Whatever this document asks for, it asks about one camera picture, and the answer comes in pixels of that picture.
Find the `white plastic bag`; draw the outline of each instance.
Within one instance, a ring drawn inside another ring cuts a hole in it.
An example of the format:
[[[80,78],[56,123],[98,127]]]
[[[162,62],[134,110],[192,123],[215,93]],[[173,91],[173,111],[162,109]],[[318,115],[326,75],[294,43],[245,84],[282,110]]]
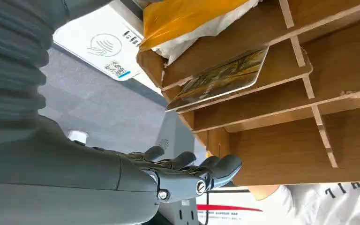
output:
[[[190,33],[183,34],[175,39],[157,45],[153,47],[152,50],[168,59],[166,64],[166,66],[168,66],[178,59],[189,47],[191,47],[198,38],[218,35],[234,21],[241,18],[241,16],[243,16],[251,8],[257,6],[258,2],[259,0],[249,0],[235,10],[206,22]]]

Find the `qr code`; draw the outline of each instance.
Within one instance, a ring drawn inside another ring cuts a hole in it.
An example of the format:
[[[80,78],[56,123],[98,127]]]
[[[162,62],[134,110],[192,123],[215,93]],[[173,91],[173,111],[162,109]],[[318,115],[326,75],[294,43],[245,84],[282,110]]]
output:
[[[128,72],[125,70],[119,63],[112,61],[110,64],[104,67],[106,70],[108,70],[112,75],[115,75],[117,77],[121,77],[123,74]]]

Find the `wooden shelf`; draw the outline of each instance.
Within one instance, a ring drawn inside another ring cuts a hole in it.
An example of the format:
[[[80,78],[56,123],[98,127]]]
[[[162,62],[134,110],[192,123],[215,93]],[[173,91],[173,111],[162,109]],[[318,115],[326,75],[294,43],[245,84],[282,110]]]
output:
[[[360,1],[292,0],[289,5],[295,21],[295,26],[290,29],[286,28],[279,2],[268,0],[251,9],[218,36],[200,38],[165,69],[162,90],[226,64],[246,50],[279,43],[360,11]]]
[[[226,127],[360,94],[360,24],[307,43],[314,99],[300,80],[194,111],[193,131]]]
[[[309,26],[322,19],[328,20],[325,23],[329,23],[360,11],[360,0],[288,0],[288,2],[295,28]]]
[[[177,112],[186,113],[256,91],[271,88],[286,82],[308,77],[312,70],[313,69],[309,61],[307,61],[306,66],[299,67],[295,60],[290,40],[283,41],[270,47],[259,78],[257,79],[256,84],[254,84],[252,87],[201,102],[199,104],[180,108],[177,110]]]
[[[201,132],[272,116],[310,103],[301,79],[195,110],[193,131]]]
[[[331,113],[338,113],[342,111],[360,108],[360,99],[346,98],[339,101],[328,102],[318,106],[322,115]],[[301,108],[298,110],[284,112],[273,116],[262,117],[246,122],[237,123],[234,125],[224,127],[229,133],[236,133],[244,130],[251,130],[255,128],[262,128],[281,123],[288,123],[295,120],[302,120],[314,117],[311,107]]]
[[[314,72],[315,101],[360,91],[360,23],[304,45]]]
[[[236,185],[360,181],[360,109],[324,116],[339,168],[328,162],[314,119],[243,131],[229,149],[243,159]]]

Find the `black lettering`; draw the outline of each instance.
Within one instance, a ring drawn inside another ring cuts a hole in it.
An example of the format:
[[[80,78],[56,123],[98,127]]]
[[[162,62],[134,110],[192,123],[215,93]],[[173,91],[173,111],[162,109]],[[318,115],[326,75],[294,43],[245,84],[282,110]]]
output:
[[[341,183],[338,183],[337,185],[339,186],[340,190],[342,190],[343,194],[347,193],[347,192],[344,190],[343,185],[341,185]]]
[[[330,188],[325,190],[325,194],[328,194],[328,192],[332,196],[332,198],[336,198],[336,196],[332,193],[332,190]]]
[[[352,188],[353,188],[353,189],[360,188],[360,183],[359,183],[359,182],[351,183],[351,185],[352,185]]]

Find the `red stripe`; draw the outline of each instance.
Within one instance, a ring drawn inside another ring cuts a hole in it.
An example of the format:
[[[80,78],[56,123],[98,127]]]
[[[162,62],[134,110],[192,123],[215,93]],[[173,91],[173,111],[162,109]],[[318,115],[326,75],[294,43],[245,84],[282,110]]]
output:
[[[247,210],[247,211],[262,212],[260,209],[229,206],[229,205],[196,205],[196,208],[197,210]]]

